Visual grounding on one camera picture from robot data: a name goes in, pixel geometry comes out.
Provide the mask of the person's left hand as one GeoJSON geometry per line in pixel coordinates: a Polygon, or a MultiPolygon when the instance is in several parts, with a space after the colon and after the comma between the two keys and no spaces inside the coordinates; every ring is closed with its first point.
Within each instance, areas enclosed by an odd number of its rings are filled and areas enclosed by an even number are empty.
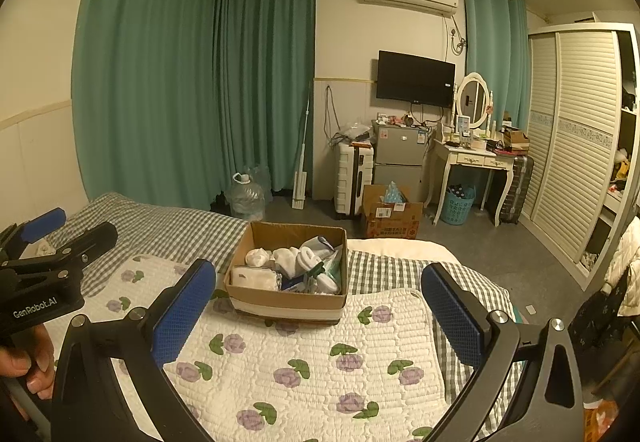
{"type": "Polygon", "coordinates": [[[25,377],[30,393],[42,400],[51,399],[55,369],[49,332],[40,324],[26,330],[25,335],[17,347],[1,346],[1,376],[25,377]]]}

